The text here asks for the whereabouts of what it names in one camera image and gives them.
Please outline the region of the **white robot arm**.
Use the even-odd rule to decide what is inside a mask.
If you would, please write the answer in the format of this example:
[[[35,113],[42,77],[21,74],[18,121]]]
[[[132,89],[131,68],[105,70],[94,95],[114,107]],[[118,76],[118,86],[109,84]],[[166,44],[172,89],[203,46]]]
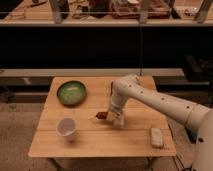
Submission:
[[[124,125],[123,108],[138,100],[197,133],[192,171],[213,171],[213,109],[204,105],[142,87],[137,75],[120,77],[112,83],[107,120]]]

